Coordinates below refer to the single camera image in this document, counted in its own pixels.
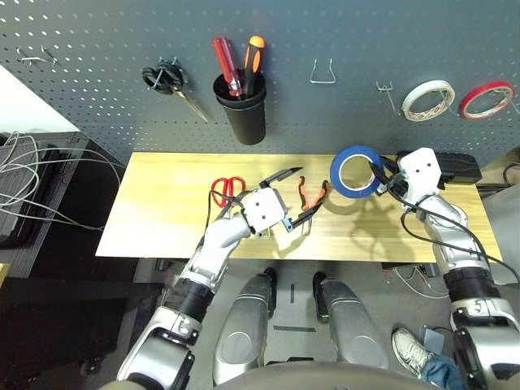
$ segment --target blue tape roll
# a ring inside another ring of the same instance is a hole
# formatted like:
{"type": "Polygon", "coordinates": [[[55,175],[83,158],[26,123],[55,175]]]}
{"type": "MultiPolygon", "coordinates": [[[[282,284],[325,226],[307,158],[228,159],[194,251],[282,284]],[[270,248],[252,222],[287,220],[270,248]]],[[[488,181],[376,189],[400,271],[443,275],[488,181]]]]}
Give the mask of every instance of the blue tape roll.
{"type": "Polygon", "coordinates": [[[340,152],[337,156],[332,160],[331,165],[331,182],[334,188],[338,193],[343,195],[344,197],[368,197],[371,195],[379,186],[379,180],[377,180],[374,176],[372,176],[372,181],[363,188],[349,188],[341,181],[341,168],[345,161],[354,156],[362,156],[368,158],[375,165],[383,169],[383,162],[379,155],[375,150],[369,148],[368,146],[350,146],[349,148],[340,152]]]}

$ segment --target black cup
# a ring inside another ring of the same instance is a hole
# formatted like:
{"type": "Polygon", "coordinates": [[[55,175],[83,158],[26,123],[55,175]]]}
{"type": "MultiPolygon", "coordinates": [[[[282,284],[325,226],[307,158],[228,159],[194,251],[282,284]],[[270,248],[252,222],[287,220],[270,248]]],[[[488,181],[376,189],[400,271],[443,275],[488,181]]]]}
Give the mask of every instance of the black cup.
{"type": "Polygon", "coordinates": [[[236,139],[244,145],[254,145],[266,136],[266,114],[263,102],[266,99],[266,79],[262,74],[254,82],[254,95],[238,100],[229,94],[228,83],[220,75],[213,83],[217,101],[226,111],[227,119],[236,139]]]}

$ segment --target screwdriver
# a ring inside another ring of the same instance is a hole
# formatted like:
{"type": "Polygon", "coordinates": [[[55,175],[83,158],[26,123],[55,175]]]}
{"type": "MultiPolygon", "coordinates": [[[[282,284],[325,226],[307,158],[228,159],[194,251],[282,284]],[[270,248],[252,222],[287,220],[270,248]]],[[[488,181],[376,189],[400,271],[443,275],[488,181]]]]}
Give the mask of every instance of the screwdriver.
{"type": "Polygon", "coordinates": [[[226,37],[213,39],[214,51],[217,54],[222,74],[229,87],[229,94],[240,99],[242,92],[238,69],[233,58],[231,42],[226,37]]]}
{"type": "Polygon", "coordinates": [[[259,35],[253,35],[249,39],[244,65],[245,79],[243,90],[246,97],[254,95],[254,82],[258,73],[262,70],[262,57],[265,47],[266,42],[259,35]]]}

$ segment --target masking tape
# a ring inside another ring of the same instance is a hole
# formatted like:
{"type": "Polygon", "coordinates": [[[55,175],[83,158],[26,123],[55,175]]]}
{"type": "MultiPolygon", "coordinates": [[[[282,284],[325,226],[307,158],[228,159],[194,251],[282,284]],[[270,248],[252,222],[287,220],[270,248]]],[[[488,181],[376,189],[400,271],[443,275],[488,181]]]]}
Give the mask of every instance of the masking tape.
{"type": "Polygon", "coordinates": [[[449,106],[451,106],[453,100],[455,100],[455,90],[449,84],[448,81],[432,80],[424,84],[420,84],[414,89],[412,89],[412,91],[405,97],[401,109],[403,110],[403,113],[405,114],[405,117],[408,120],[411,120],[413,122],[422,122],[423,120],[433,119],[436,116],[441,115],[448,109],[449,106]],[[443,100],[439,104],[433,106],[428,110],[421,112],[411,111],[412,105],[420,97],[432,92],[437,92],[439,94],[439,97],[441,94],[443,94],[443,100]]]}
{"type": "Polygon", "coordinates": [[[462,116],[466,119],[486,119],[496,114],[498,111],[505,109],[507,105],[513,100],[513,98],[514,88],[510,83],[501,80],[492,81],[491,83],[480,85],[462,99],[460,105],[461,113],[462,116]],[[503,93],[503,98],[495,106],[482,112],[468,112],[468,107],[475,99],[480,98],[485,93],[494,91],[503,93]]]}
{"type": "Polygon", "coordinates": [[[340,152],[332,160],[331,165],[331,182],[338,193],[344,197],[359,198],[368,197],[371,195],[379,186],[379,180],[377,180],[372,173],[370,180],[367,185],[360,188],[351,188],[341,179],[341,169],[344,164],[354,157],[364,157],[370,162],[374,163],[381,169],[383,169],[383,162],[375,150],[368,146],[350,146],[349,148],[340,152]]]}

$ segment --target shoe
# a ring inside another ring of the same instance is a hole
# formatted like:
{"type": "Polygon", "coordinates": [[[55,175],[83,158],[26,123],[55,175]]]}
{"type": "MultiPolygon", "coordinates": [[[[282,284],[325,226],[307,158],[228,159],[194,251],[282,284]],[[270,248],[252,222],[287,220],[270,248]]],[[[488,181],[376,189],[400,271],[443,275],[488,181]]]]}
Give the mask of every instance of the shoe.
{"type": "Polygon", "coordinates": [[[433,356],[433,353],[426,351],[414,335],[403,327],[393,331],[392,348],[399,363],[418,378],[421,377],[427,361],[433,356]]]}

